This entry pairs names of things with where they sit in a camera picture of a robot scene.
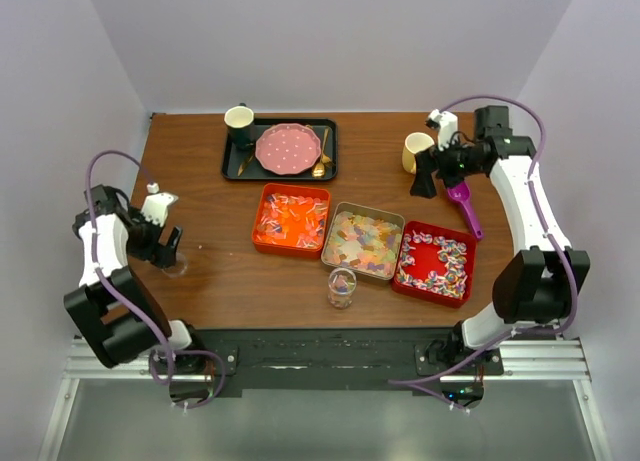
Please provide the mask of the clear jar lid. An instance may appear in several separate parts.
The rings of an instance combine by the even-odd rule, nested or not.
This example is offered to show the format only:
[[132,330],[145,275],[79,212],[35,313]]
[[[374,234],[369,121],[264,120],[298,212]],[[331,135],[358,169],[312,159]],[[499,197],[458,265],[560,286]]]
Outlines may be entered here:
[[177,252],[175,263],[167,268],[164,268],[163,273],[169,278],[178,278],[186,273],[188,266],[189,263],[187,257],[181,252]]

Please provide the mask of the purple plastic scoop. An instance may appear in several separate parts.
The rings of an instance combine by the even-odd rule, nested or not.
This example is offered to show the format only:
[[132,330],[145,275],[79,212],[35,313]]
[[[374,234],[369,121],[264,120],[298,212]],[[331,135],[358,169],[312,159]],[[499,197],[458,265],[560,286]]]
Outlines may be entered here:
[[449,200],[460,209],[470,232],[477,240],[482,240],[484,238],[484,231],[474,210],[471,200],[471,189],[467,183],[463,181],[455,187],[447,187],[446,193]]

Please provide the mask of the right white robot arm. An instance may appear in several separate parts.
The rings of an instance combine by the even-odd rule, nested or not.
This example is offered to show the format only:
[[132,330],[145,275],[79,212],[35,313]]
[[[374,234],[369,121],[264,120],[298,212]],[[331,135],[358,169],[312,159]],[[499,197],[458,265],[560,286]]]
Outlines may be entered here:
[[568,329],[590,259],[557,224],[539,175],[543,145],[513,132],[505,100],[475,110],[474,134],[466,142],[459,138],[457,116],[445,109],[433,110],[425,124],[438,139],[415,156],[411,195],[432,198],[437,180],[455,188],[483,174],[499,195],[512,235],[514,256],[494,281],[490,304],[427,349],[448,373],[466,374],[506,339]]

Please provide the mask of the red box of lollipops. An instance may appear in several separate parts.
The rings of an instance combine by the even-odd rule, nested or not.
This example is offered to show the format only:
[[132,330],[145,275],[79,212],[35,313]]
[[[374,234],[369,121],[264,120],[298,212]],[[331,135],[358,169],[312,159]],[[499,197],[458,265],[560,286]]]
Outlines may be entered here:
[[458,309],[471,296],[476,247],[470,234],[410,221],[391,287],[405,296]]

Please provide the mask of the silver tin of gummies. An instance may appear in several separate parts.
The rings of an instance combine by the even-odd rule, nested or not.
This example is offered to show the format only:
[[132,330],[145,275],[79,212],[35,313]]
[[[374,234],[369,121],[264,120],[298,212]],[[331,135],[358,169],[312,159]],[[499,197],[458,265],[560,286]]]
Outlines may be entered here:
[[399,257],[405,219],[396,213],[340,202],[327,230],[321,261],[347,268],[359,279],[391,281]]

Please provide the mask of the clear glass jar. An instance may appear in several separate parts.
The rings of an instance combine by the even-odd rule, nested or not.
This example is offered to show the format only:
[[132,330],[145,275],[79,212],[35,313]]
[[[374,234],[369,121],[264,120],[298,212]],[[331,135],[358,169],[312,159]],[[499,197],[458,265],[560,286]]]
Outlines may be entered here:
[[328,278],[328,301],[337,309],[346,309],[352,303],[357,287],[355,273],[347,268],[335,268]]

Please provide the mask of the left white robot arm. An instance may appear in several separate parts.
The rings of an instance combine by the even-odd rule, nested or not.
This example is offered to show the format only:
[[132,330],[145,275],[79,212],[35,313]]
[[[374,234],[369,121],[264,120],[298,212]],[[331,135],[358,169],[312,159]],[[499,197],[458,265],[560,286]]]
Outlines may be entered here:
[[153,322],[173,349],[173,363],[185,373],[200,371],[207,349],[193,326],[170,320],[129,266],[129,258],[160,269],[177,262],[183,230],[174,227],[168,241],[160,237],[169,209],[178,196],[150,186],[137,208],[120,189],[98,185],[90,190],[92,207],[79,213],[72,226],[83,243],[84,268],[79,287],[63,304],[97,359],[107,368],[128,363],[159,345]]

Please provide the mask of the orange candy box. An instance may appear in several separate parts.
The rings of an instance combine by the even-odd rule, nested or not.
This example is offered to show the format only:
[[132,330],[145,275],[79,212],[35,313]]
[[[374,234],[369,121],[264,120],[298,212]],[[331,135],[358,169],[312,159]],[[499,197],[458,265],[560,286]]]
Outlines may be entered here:
[[331,195],[313,187],[264,186],[251,240],[263,254],[319,259],[329,224]]

